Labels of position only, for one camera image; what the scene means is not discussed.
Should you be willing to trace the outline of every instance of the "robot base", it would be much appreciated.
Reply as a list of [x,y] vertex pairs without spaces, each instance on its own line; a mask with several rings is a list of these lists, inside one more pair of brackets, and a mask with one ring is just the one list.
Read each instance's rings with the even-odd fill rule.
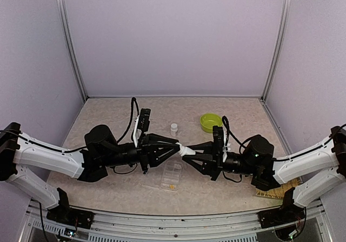
[[70,208],[70,211],[65,218],[62,218],[59,214],[48,212],[47,219],[73,227],[80,227],[89,230],[94,219],[94,213],[92,213],[91,211]]
[[274,226],[280,226],[287,223],[292,223],[300,219],[305,218],[304,209],[301,211],[286,211],[280,208],[260,211],[258,213],[258,220],[261,223],[261,228],[268,228]]

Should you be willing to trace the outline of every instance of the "beige table surface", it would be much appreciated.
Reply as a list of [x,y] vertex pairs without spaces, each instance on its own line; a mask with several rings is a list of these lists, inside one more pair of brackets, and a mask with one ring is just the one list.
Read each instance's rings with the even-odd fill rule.
[[[106,124],[119,138],[129,121],[130,98],[89,99],[74,123],[64,146],[75,148],[84,145],[84,135],[98,124]],[[275,146],[275,156],[283,156],[284,150],[277,138],[258,99],[252,98],[138,98],[139,108],[150,108],[148,133],[170,137],[170,124],[178,124],[177,139],[184,145],[212,140],[212,134],[202,131],[199,117],[207,112],[226,115],[231,130],[239,140],[261,134]],[[122,142],[129,142],[128,134]],[[237,143],[230,138],[232,150],[238,151]],[[48,183],[67,192],[71,205],[112,212],[195,215],[216,214],[262,209],[276,206],[280,200],[255,195],[250,185],[251,177],[241,183],[227,181],[220,174],[214,182],[176,154],[170,160],[183,164],[180,182],[176,191],[162,190],[158,186],[164,169],[161,166],[149,169],[144,175],[140,166],[131,174],[114,174],[96,183],[85,183],[52,172]],[[127,171],[128,166],[117,167]],[[237,179],[237,175],[228,174]]]

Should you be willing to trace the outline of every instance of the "white wall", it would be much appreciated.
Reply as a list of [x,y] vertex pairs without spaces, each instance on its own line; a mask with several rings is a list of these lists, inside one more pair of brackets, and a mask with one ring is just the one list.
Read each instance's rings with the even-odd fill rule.
[[[56,0],[0,0],[0,129],[61,145],[81,107]],[[29,200],[0,182],[1,241],[18,241]]]
[[[292,0],[268,105],[294,152],[346,122],[346,0]],[[322,202],[344,242],[346,186]]]
[[65,0],[89,96],[257,96],[283,0]]

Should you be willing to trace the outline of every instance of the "small white bottle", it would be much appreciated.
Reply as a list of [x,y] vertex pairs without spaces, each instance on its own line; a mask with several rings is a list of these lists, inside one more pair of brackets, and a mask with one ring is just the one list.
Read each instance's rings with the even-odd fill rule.
[[178,131],[178,125],[175,124],[175,123],[172,123],[172,124],[171,124],[171,135],[172,135],[173,137],[175,137],[177,131]]

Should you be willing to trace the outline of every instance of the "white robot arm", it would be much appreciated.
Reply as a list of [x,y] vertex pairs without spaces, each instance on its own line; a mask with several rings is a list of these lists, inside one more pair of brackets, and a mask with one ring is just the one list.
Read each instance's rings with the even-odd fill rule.
[[95,182],[106,177],[106,167],[140,164],[143,172],[147,172],[148,166],[156,167],[179,151],[178,140],[145,134],[149,128],[149,116],[150,110],[142,109],[137,118],[136,126],[141,134],[136,144],[118,144],[110,129],[99,125],[85,135],[86,146],[74,150],[36,140],[22,133],[18,123],[11,123],[0,131],[0,181],[16,186],[40,202],[48,209],[48,219],[90,228],[94,214],[70,208],[67,194],[41,180],[27,165],[59,172],[83,182]]
[[258,214],[262,227],[266,228],[295,221],[297,214],[304,217],[303,209],[310,202],[346,181],[344,126],[333,127],[331,135],[321,142],[281,158],[273,158],[274,146],[262,136],[255,135],[246,140],[249,142],[247,146],[240,143],[245,148],[243,152],[227,152],[226,159],[223,129],[214,126],[213,142],[189,146],[189,154],[181,155],[185,162],[200,173],[209,175],[211,180],[216,180],[221,172],[228,180],[232,179],[227,178],[225,172],[249,175],[252,176],[251,184],[263,191],[280,187],[294,178],[320,170],[306,183],[287,191],[280,208]]

